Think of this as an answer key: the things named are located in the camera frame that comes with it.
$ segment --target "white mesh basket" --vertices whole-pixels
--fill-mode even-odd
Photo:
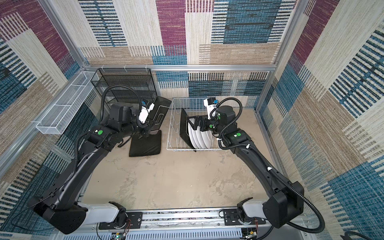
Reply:
[[[63,95],[43,116],[36,128],[42,134],[63,134],[73,117],[93,89],[91,83],[99,79],[95,72],[84,71],[77,76]]]
[[[174,98],[169,108],[170,123],[167,140],[167,150],[172,151],[216,151],[221,150],[218,147],[217,140],[213,139],[212,145],[207,149],[192,149],[180,137],[180,115],[181,109],[187,112],[189,117],[197,115],[207,115],[207,109],[203,100],[206,98]]]

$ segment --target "wire dish rack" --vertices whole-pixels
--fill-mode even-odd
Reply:
[[[187,112],[188,116],[206,115],[207,109],[203,100],[206,98],[174,98],[170,110],[170,123],[167,140],[167,150],[172,151],[217,151],[217,140],[214,137],[212,145],[207,149],[193,149],[180,137],[180,116],[181,109]]]
[[[73,117],[93,89],[92,80],[99,79],[95,72],[80,73],[63,95],[43,116],[36,128],[42,134],[63,134]]]

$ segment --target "black wire rack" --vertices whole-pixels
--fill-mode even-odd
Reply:
[[[115,84],[122,84],[133,88],[141,98],[145,98],[150,101],[155,101],[157,97],[155,84],[150,69],[145,68],[99,68],[95,75],[97,78],[93,78],[92,84],[97,89],[100,95],[109,86]],[[114,88],[107,93],[105,103],[108,107],[117,102],[132,103],[136,108],[139,107],[135,94],[125,88]]]

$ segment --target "stack of plates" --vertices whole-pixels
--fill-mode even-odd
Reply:
[[[191,118],[190,121],[195,123],[195,119]],[[197,127],[197,130],[193,130],[190,124],[188,125],[188,135],[191,140],[191,143],[196,149],[207,149],[212,148],[213,137],[211,131],[200,131],[200,126]]]

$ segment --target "gray floor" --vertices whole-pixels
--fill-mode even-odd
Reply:
[[[127,209],[175,209],[235,206],[247,197],[267,199],[251,170],[229,150],[167,151],[169,115],[161,126],[161,153],[128,157],[130,144],[116,147],[94,170],[84,203],[115,201]],[[237,122],[271,161],[253,110],[244,109]]]

